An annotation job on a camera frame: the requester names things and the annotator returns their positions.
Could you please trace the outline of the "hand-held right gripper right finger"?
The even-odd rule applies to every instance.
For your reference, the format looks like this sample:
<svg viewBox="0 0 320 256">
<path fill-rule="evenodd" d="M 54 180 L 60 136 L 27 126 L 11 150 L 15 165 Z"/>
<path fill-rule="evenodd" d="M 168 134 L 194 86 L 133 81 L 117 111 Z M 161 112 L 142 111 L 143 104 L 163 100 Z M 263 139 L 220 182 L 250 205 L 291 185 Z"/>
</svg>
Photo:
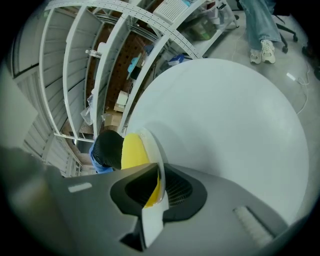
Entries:
<svg viewBox="0 0 320 256">
<path fill-rule="evenodd" d="M 166 223 L 149 247 L 150 255 L 255 255 L 260 247 L 235 214 L 238 207 L 247 207 L 274 237 L 287 229 L 287 223 L 275 210 L 235 182 L 183 166 L 166 167 L 202 183 L 207 199 L 190 219 Z"/>
</svg>

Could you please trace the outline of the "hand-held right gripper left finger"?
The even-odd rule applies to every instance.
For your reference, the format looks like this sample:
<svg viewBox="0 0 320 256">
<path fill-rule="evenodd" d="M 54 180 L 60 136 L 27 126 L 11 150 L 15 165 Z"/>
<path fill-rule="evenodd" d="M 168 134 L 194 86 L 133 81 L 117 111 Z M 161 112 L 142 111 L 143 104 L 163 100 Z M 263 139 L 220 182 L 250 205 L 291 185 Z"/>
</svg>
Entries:
<svg viewBox="0 0 320 256">
<path fill-rule="evenodd" d="M 104 174 L 63 178 L 53 166 L 46 182 L 72 236 L 77 256 L 145 256 L 142 206 L 126 193 L 126 186 L 153 175 L 149 163 Z"/>
</svg>

